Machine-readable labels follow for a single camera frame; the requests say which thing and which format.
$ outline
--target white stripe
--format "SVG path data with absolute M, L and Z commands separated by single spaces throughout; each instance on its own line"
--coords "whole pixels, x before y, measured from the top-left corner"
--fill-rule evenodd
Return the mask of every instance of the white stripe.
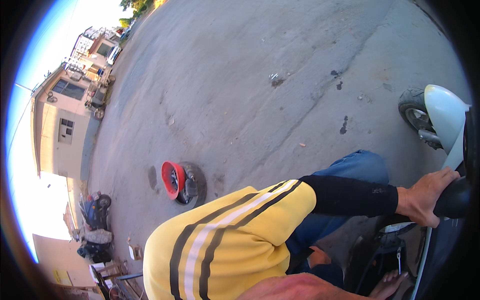
M 185 294 L 187 295 L 187 300 L 194 300 L 195 296 L 193 295 L 193 273 L 195 271 L 195 262 L 197 261 L 198 258 L 198 253 L 200 251 L 200 248 L 205 242 L 206 237 L 212 231 L 213 229 L 217 228 L 219 225 L 226 225 L 231 223 L 233 220 L 235 220 L 238 216 L 241 214 L 245 213 L 246 211 L 255 208 L 256 206 L 260 205 L 262 202 L 270 198 L 271 196 L 281 193 L 285 190 L 287 190 L 295 181 L 290 180 L 289 182 L 286 183 L 286 185 L 277 190 L 276 192 L 267 192 L 260 196 L 257 200 L 253 201 L 252 203 L 242 206 L 239 209 L 231 212 L 228 216 L 225 218 L 221 219 L 215 224 L 207 224 L 202 230 L 200 230 L 199 234 L 195 238 L 192 244 L 192 248 L 190 249 L 190 252 L 188 253 L 188 258 L 187 258 L 187 265 L 185 266 L 185 279 L 184 279 L 184 288 L 185 288 Z

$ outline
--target person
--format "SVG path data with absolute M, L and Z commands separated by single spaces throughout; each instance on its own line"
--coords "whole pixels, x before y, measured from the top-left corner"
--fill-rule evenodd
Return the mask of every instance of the person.
M 260 191 L 246 187 L 180 214 L 150 235 L 145 291 L 149 299 L 364 298 L 314 275 L 306 259 L 289 269 L 290 258 L 352 216 L 397 213 L 435 228 L 435 203 L 458 177 L 447 167 L 409 189 L 394 187 L 380 156 L 359 150 L 298 180 Z M 406 274 L 387 273 L 370 296 L 389 297 Z

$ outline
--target black arm sleeve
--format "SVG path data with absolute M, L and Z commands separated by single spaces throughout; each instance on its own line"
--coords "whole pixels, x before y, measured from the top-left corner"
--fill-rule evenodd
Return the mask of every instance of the black arm sleeve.
M 335 216 L 393 215 L 398 205 L 396 187 L 337 176 L 303 176 L 317 196 L 314 214 Z

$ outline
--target white scooter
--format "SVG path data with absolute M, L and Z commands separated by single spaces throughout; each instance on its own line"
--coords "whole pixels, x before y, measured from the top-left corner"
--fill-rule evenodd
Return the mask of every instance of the white scooter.
M 469 147 L 473 133 L 470 106 L 454 93 L 437 85 L 425 90 L 407 89 L 399 99 L 398 111 L 414 129 L 421 140 L 433 149 L 447 153 L 442 168 L 449 166 L 460 173 L 461 178 L 452 182 L 440 196 L 434 213 L 441 222 L 436 229 L 421 228 L 419 251 L 411 272 L 407 263 L 405 241 L 399 235 L 417 224 L 400 215 L 381 218 L 378 233 L 373 240 L 355 246 L 347 269 L 345 287 L 348 291 L 367 296 L 379 278 L 393 269 L 409 272 L 410 287 L 403 291 L 402 299 L 422 298 L 453 248 L 463 224 L 470 199 L 473 159 Z

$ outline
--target wrist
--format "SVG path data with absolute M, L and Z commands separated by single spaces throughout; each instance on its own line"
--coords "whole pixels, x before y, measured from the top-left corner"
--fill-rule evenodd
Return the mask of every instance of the wrist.
M 402 187 L 397 187 L 396 192 L 398 194 L 398 204 L 396 206 L 396 214 L 408 216 L 409 207 L 408 207 L 408 198 L 407 198 L 407 189 Z

